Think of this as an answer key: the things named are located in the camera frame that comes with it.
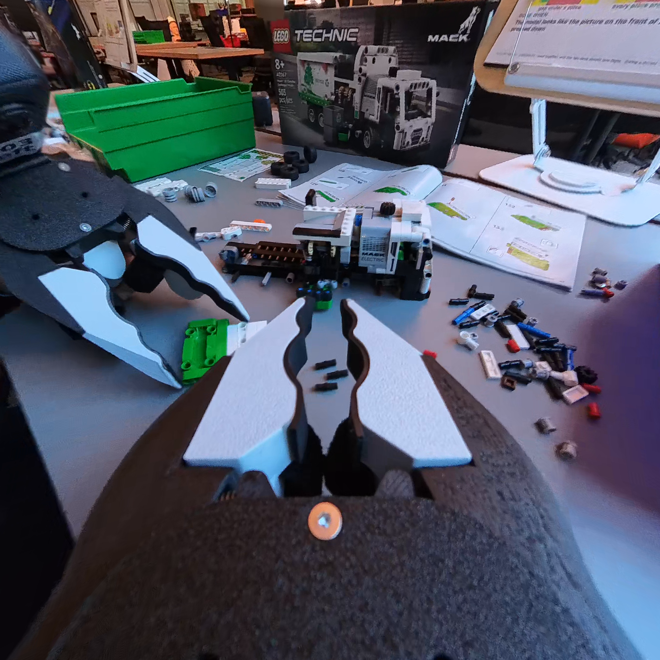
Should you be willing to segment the white cardboard box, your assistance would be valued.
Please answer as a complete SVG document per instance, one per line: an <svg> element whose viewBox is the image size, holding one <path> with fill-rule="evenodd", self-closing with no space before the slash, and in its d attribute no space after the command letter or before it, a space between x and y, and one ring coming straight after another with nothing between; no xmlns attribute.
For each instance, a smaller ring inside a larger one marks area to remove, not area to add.
<svg viewBox="0 0 660 660"><path fill-rule="evenodd" d="M136 73L133 14L127 1L73 1L92 46L104 55L104 63Z"/></svg>

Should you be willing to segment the white document stand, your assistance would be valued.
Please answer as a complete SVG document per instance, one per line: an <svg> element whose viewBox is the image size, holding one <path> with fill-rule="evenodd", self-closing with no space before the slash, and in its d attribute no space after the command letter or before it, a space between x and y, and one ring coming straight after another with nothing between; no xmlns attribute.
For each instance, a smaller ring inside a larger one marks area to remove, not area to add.
<svg viewBox="0 0 660 660"><path fill-rule="evenodd" d="M480 177L623 227L638 227L659 218L659 186L650 182L659 169L658 154L639 175L624 176L553 157L546 141L548 101L658 118L659 70L634 73L520 61L485 63L517 2L499 3L477 50L474 74L488 92L531 100L532 153L483 169Z"/></svg>

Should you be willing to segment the cluster of grey lego connectors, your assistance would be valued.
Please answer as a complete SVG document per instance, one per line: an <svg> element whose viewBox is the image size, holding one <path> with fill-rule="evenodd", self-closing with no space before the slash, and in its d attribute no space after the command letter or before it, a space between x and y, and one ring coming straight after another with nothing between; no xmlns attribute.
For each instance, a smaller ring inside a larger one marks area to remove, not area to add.
<svg viewBox="0 0 660 660"><path fill-rule="evenodd" d="M622 292L628 285L624 279L612 280L608 271L603 268L594 268L590 278L578 295L582 298L610 300L617 292Z"/></svg>

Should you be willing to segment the wooden work table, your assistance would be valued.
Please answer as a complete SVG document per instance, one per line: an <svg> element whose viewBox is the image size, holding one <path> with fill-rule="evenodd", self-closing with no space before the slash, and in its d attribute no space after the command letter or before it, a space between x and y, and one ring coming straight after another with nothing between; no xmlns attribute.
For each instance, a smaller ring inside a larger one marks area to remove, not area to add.
<svg viewBox="0 0 660 660"><path fill-rule="evenodd" d="M170 78L185 78L183 61L211 62L225 68L229 80L239 81L238 69L245 63L246 58L264 55L260 48L250 47L213 47L205 45L192 45L185 42L164 42L161 44L136 45L136 54L144 57L162 59L166 62Z"/></svg>

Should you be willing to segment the blue plastic bin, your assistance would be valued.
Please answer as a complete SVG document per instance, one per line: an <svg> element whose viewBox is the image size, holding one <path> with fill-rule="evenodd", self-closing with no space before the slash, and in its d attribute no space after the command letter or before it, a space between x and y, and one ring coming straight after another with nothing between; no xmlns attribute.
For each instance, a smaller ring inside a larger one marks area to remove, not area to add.
<svg viewBox="0 0 660 660"><path fill-rule="evenodd" d="M578 464L611 494L659 513L659 266L608 301L582 301L577 363L598 375L601 417L582 413Z"/></svg>

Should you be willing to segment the black lego set box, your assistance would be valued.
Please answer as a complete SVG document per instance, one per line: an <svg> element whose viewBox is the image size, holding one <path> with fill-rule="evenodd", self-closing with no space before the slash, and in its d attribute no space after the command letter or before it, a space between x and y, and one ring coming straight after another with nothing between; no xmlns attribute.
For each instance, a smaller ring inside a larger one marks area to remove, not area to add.
<svg viewBox="0 0 660 660"><path fill-rule="evenodd" d="M271 21L283 143L444 168L497 1L289 9Z"/></svg>

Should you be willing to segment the green black lego subassembly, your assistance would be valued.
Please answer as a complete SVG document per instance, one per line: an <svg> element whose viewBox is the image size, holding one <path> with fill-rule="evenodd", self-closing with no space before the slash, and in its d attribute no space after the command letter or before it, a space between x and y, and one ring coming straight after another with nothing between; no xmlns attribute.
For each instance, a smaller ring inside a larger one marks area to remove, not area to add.
<svg viewBox="0 0 660 660"><path fill-rule="evenodd" d="M338 281L334 279L309 281L296 289L296 297L311 298L316 311L326 311L333 305L333 295L338 285Z"/></svg>

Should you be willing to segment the green and white lego panel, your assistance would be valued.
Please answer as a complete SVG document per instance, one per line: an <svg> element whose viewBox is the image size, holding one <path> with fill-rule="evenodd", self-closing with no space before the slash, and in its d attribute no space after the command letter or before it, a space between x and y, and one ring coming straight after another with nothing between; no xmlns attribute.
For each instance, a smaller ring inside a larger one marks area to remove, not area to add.
<svg viewBox="0 0 660 660"><path fill-rule="evenodd" d="M266 328L267 321L231 324L227 319L191 321L181 356L182 383L194 384L221 358L231 356Z"/></svg>

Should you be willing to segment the partly built lego truck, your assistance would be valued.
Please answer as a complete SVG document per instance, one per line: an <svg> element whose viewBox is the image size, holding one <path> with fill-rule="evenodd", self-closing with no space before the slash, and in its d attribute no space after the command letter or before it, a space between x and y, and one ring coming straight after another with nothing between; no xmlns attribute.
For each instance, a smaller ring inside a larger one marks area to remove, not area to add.
<svg viewBox="0 0 660 660"><path fill-rule="evenodd" d="M299 286L334 279L338 288L368 280L377 293L392 288L401 300L424 301L431 293L432 228L425 202L385 201L372 207L306 205L294 226L293 243L259 239L227 242L220 251L223 271L260 276L266 285L284 278Z"/></svg>

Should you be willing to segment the green plastic bin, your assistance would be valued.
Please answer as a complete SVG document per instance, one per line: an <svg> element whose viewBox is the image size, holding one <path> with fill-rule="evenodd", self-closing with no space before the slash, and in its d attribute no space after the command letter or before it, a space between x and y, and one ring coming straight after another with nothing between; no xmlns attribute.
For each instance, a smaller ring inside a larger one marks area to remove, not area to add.
<svg viewBox="0 0 660 660"><path fill-rule="evenodd" d="M66 133L135 183L255 146L252 86L197 77L55 95Z"/></svg>

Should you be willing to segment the laminated instruction sheet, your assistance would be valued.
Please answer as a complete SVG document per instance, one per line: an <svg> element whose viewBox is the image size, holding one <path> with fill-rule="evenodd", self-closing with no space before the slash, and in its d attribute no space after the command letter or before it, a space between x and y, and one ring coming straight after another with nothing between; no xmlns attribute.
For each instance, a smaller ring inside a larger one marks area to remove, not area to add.
<svg viewBox="0 0 660 660"><path fill-rule="evenodd" d="M658 1L518 1L485 63L659 70Z"/></svg>

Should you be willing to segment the open instruction booklet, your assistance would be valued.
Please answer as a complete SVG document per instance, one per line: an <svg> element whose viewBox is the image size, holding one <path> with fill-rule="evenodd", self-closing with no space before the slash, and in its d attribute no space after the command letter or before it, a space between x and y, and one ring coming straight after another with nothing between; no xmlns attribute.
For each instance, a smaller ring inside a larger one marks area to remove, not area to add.
<svg viewBox="0 0 660 660"><path fill-rule="evenodd" d="M372 207L385 201L425 202L432 246L466 259L572 290L585 216L551 209L467 179L444 179L429 164L379 171L343 163L306 184L278 191L304 208L309 190L322 207Z"/></svg>

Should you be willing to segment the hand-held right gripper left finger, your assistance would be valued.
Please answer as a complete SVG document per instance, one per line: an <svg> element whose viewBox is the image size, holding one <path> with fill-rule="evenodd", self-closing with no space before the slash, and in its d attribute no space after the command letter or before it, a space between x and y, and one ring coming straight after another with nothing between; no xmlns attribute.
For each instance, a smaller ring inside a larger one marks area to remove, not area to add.
<svg viewBox="0 0 660 660"><path fill-rule="evenodd" d="M259 471L284 494L281 474L301 463L308 442L297 376L314 305L296 299L234 352L184 453L187 465Z"/></svg>

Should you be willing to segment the green white sticker sheet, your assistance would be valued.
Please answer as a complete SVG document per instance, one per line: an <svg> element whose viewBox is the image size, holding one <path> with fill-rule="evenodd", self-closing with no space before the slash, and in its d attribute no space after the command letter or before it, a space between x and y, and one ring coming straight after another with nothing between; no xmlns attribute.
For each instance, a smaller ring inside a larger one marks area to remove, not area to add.
<svg viewBox="0 0 660 660"><path fill-rule="evenodd" d="M243 182L253 176L269 171L273 163L282 159L282 154L252 148L220 161L205 164L199 168L199 171Z"/></svg>

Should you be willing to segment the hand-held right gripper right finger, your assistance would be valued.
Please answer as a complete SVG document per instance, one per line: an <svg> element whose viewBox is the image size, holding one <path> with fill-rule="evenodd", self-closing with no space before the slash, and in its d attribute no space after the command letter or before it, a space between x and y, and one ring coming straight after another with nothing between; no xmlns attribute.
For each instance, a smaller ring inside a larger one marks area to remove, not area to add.
<svg viewBox="0 0 660 660"><path fill-rule="evenodd" d="M360 461L372 471L469 464L472 453L432 376L438 363L351 298L341 301L341 320Z"/></svg>

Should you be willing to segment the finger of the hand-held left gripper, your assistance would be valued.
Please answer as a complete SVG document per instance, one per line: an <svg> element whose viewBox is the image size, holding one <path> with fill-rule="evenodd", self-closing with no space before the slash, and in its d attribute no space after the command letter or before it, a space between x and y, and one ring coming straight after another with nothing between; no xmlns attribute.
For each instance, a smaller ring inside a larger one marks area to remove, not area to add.
<svg viewBox="0 0 660 660"><path fill-rule="evenodd" d="M240 321L250 315L220 272L184 230L181 234L147 216L137 223L136 254L152 265L177 273L196 294L203 294Z"/></svg>
<svg viewBox="0 0 660 660"><path fill-rule="evenodd" d="M60 267L40 275L39 281L73 318L87 341L160 383L182 388L161 355L145 345L137 327L115 311L110 288L101 276Z"/></svg>

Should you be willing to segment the black cardboard box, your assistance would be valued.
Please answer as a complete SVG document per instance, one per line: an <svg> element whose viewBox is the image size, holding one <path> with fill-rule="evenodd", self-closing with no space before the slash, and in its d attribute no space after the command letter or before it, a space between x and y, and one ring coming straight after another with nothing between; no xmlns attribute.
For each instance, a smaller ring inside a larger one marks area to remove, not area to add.
<svg viewBox="0 0 660 660"><path fill-rule="evenodd" d="M47 52L66 88L106 88L106 80L73 1L29 1Z"/></svg>

